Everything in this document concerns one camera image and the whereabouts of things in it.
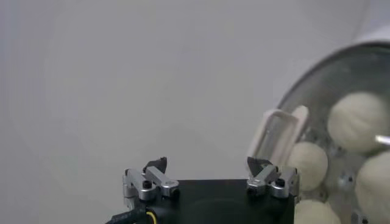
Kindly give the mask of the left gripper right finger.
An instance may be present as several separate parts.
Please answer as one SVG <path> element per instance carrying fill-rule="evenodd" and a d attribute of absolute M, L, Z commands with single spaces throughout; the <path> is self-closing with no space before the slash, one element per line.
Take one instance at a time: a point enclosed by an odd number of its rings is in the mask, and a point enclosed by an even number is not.
<path fill-rule="evenodd" d="M 300 175 L 295 167 L 280 167 L 269 160 L 247 157 L 249 178 L 247 193 L 251 197 L 270 194 L 275 198 L 292 197 L 299 201 Z"/>

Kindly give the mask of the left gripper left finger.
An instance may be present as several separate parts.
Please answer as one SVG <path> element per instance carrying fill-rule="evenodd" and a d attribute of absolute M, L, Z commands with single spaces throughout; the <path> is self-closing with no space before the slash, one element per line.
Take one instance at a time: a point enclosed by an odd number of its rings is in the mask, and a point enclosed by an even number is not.
<path fill-rule="evenodd" d="M 147 162 L 142 171 L 126 169 L 122 176 L 124 204 L 129 209 L 135 209 L 141 202 L 150 203 L 158 198 L 178 198 L 179 182 L 165 174 L 167 166 L 167 157 L 161 157 Z"/>

